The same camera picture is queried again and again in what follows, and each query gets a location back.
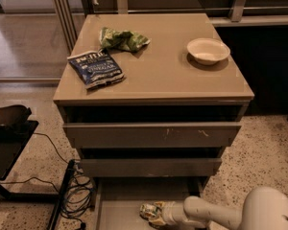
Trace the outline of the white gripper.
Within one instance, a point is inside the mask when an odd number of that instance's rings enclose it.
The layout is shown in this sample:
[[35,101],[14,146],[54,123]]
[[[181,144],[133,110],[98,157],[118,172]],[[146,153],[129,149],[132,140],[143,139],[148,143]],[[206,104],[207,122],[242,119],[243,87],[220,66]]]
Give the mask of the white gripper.
[[156,201],[154,205],[162,209],[162,217],[149,218],[149,224],[155,228],[159,229],[164,227],[166,223],[168,225],[178,225],[182,223],[185,219],[185,213],[183,210],[183,203],[176,201]]

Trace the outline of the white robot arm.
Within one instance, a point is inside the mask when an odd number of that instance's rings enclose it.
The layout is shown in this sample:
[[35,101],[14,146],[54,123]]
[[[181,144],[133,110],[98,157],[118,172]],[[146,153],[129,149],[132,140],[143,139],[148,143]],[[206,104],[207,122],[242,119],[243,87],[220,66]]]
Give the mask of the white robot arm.
[[140,216],[153,227],[182,224],[206,228],[213,221],[227,230],[288,230],[288,197],[274,188],[261,186],[248,193],[241,210],[189,196],[184,202],[142,204]]

